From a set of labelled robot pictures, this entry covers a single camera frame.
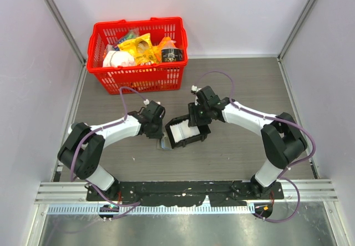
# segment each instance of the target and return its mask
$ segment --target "gray floor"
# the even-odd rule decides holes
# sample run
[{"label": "gray floor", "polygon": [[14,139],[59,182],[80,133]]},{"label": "gray floor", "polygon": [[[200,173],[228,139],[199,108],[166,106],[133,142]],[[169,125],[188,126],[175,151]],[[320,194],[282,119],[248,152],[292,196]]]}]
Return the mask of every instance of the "gray floor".
[{"label": "gray floor", "polygon": [[[272,218],[283,219],[294,209],[295,203],[277,203]],[[263,222],[251,214],[127,216],[105,223],[97,219],[96,215],[47,216],[39,245],[337,245],[322,202],[301,203],[295,217],[282,224]]]},{"label": "gray floor", "polygon": [[[267,113],[292,113],[290,100],[276,58],[191,59],[178,91],[144,93],[166,108],[165,123],[187,114],[193,82],[210,70],[222,70],[236,83],[234,98],[240,103]],[[230,82],[224,75],[208,75],[201,86],[210,85],[220,98],[229,95]],[[134,94],[125,96],[129,110],[139,110],[142,100]],[[123,116],[121,99],[109,95],[97,79],[88,74],[77,112],[77,121],[103,124]],[[197,142],[173,151],[156,149],[156,140],[136,136],[115,143],[103,152],[100,164],[120,180],[246,180],[261,167],[265,153],[261,138],[241,127],[222,122],[210,125],[212,133],[205,142]],[[300,164],[287,176],[313,178],[308,162]],[[69,181],[67,169],[61,181]]]}]

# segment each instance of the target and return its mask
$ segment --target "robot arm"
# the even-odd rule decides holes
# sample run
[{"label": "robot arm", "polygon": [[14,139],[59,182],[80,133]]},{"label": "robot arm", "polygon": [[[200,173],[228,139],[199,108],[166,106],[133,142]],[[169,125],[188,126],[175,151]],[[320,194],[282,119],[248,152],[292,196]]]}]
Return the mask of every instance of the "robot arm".
[{"label": "robot arm", "polygon": [[132,111],[124,119],[115,120],[103,125],[87,126],[84,123],[73,124],[69,136],[58,153],[58,160],[68,168],[71,167],[76,148],[80,140],[89,132],[99,129],[84,142],[75,162],[74,173],[99,187],[109,197],[116,196],[118,180],[99,165],[102,150],[127,137],[146,134],[150,139],[163,136],[163,117],[165,109],[151,101],[141,112]]},{"label": "robot arm", "polygon": [[[206,125],[212,120],[220,120],[239,125],[262,137],[267,160],[251,178],[254,183],[253,192],[256,195],[266,193],[280,173],[307,148],[306,140],[298,129],[251,115],[240,108],[268,117],[276,117],[276,115],[249,109],[234,102],[237,108],[230,103],[229,98],[220,100],[209,86],[192,93],[196,95],[197,103],[189,104],[191,120],[189,126]],[[288,113],[282,113],[277,117],[295,122]]]}]

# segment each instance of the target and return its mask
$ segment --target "red plastic basket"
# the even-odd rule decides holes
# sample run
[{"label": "red plastic basket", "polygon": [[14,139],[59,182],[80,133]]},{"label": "red plastic basket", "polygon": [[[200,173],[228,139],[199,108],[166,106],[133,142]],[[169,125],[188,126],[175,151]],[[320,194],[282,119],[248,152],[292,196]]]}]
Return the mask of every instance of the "red plastic basket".
[{"label": "red plastic basket", "polygon": [[[163,37],[175,40],[176,47],[183,51],[184,60],[158,65],[103,68],[103,54],[106,45],[114,44],[134,28],[138,28],[141,35],[150,33],[153,45],[158,45]],[[112,95],[119,94],[121,86],[128,86],[139,92],[178,90],[181,87],[182,74],[188,61],[186,50],[187,37],[180,17],[97,23],[88,46],[87,70],[94,74],[107,92]]]}]

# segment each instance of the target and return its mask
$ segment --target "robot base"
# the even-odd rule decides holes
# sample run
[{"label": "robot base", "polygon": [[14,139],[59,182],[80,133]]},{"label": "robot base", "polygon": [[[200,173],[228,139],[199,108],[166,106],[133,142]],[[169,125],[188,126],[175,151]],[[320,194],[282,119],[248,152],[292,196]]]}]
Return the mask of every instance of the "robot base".
[{"label": "robot base", "polygon": [[[145,181],[119,182],[119,192],[113,198],[120,199],[123,204],[140,202],[141,206],[200,206],[209,197],[210,205],[244,206],[245,200],[284,199],[281,183],[275,182],[270,193],[255,197],[251,192],[252,183],[245,181]],[[100,195],[90,186],[87,201],[103,201]]]}]

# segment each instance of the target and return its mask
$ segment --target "yellow snack bag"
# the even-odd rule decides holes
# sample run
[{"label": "yellow snack bag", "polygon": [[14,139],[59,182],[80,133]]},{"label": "yellow snack bag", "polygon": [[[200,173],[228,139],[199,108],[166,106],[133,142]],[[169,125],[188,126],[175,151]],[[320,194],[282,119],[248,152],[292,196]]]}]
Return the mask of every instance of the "yellow snack bag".
[{"label": "yellow snack bag", "polygon": [[153,46],[150,41],[150,33],[140,37],[129,39],[118,45],[121,51],[127,51],[135,58],[137,65],[157,64]]},{"label": "yellow snack bag", "polygon": [[161,50],[163,49],[163,47],[168,44],[171,43],[171,48],[176,48],[175,44],[173,43],[174,41],[171,40],[170,37],[164,37],[159,45],[155,45],[153,46],[153,51],[155,54],[156,59],[158,60],[159,63],[161,63]]}]

